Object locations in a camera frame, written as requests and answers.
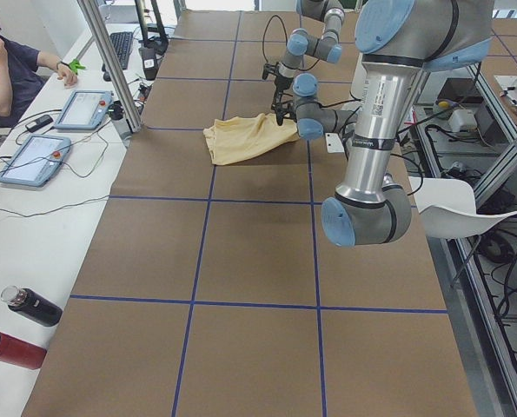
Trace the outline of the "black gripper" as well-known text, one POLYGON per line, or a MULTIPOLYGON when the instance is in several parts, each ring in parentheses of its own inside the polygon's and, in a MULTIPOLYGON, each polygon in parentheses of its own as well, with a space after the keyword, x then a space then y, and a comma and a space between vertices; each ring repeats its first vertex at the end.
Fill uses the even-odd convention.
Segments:
POLYGON ((278 77, 275 78, 275 94, 274 94, 274 102, 281 102, 281 101, 292 101, 292 98, 287 98, 287 90, 291 87, 293 79, 285 77, 281 74, 278 75, 278 77))

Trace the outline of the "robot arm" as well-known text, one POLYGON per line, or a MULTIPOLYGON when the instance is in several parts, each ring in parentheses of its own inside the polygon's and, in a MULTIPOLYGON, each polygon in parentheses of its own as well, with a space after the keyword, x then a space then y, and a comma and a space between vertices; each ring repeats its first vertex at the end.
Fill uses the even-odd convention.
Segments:
POLYGON ((410 202, 387 167, 408 88, 420 70, 481 62, 490 48, 493 8, 491 1, 369 1, 363 7, 355 26, 366 70, 362 105, 344 145, 344 179, 321 206, 333 244, 394 242, 407 232, 410 202))
POLYGON ((262 78, 274 77, 275 93, 271 109, 278 125, 292 116, 293 110, 283 97, 292 86, 298 71, 302 68, 303 58, 310 56, 318 61, 338 63, 342 47, 340 32, 345 20, 344 8, 340 1, 297 1, 296 11, 302 17, 308 17, 323 23, 322 34, 317 37, 309 34, 304 28, 294 30, 288 37, 286 49, 279 62, 263 65, 262 78))

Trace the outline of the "person's hand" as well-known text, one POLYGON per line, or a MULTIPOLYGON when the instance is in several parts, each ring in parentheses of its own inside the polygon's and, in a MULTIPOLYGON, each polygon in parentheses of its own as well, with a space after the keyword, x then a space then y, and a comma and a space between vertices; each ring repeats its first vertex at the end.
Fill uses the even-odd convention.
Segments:
POLYGON ((59 66, 57 69, 57 78, 63 82, 65 88, 75 87, 77 84, 77 75, 69 68, 59 66))

